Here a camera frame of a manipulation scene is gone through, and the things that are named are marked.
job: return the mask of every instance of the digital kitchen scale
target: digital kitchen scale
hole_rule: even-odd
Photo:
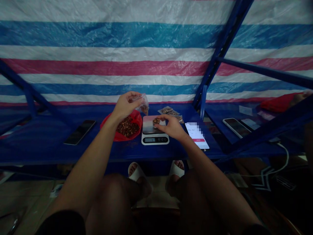
[[[143,145],[164,145],[170,142],[167,134],[153,127],[153,119],[156,116],[144,116],[142,119],[141,143]],[[165,126],[165,121],[160,121],[160,125]]]

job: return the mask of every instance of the white slipper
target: white slipper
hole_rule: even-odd
[[[151,186],[151,193],[153,192],[153,185],[149,182],[148,178],[146,177],[146,175],[144,174],[144,172],[142,171],[141,167],[139,166],[139,164],[137,162],[132,162],[129,167],[128,167],[128,175],[129,175],[129,170],[130,170],[130,167],[136,163],[137,164],[137,168],[135,169],[135,171],[133,172],[133,174],[131,176],[129,176],[129,178],[135,182],[137,182],[137,180],[140,178],[140,177],[144,177],[147,182],[150,184]]]
[[[184,163],[182,160],[179,160],[179,162],[184,166]],[[185,174],[185,170],[182,170],[181,168],[179,168],[178,166],[176,166],[175,164],[175,160],[172,161],[172,165],[171,165],[171,169],[170,169],[170,173],[169,173],[169,177],[171,175],[177,175],[179,177],[182,177]]]

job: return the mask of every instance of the foot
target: foot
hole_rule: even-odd
[[[185,170],[184,165],[180,161],[175,161],[175,165],[178,166],[180,169]],[[171,175],[166,184],[165,184],[165,190],[173,196],[173,192],[175,189],[175,183],[180,179],[178,175]]]
[[[137,164],[133,163],[128,172],[129,177],[135,172],[136,168],[137,168]],[[149,184],[149,182],[147,181],[145,177],[139,177],[137,180],[137,183],[140,186],[142,186],[142,192],[143,192],[142,198],[146,198],[152,193],[151,185]]]

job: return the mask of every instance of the red cloth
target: red cloth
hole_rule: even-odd
[[[263,101],[261,107],[275,113],[283,113],[289,108],[289,104],[293,100],[295,94],[301,93],[286,94],[272,100]]]

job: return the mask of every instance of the black smartphone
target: black smartphone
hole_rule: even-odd
[[[63,143],[77,145],[95,123],[94,120],[85,120]]]
[[[238,122],[234,118],[227,118],[223,120],[226,124],[239,138],[243,138],[251,133],[243,124]]]

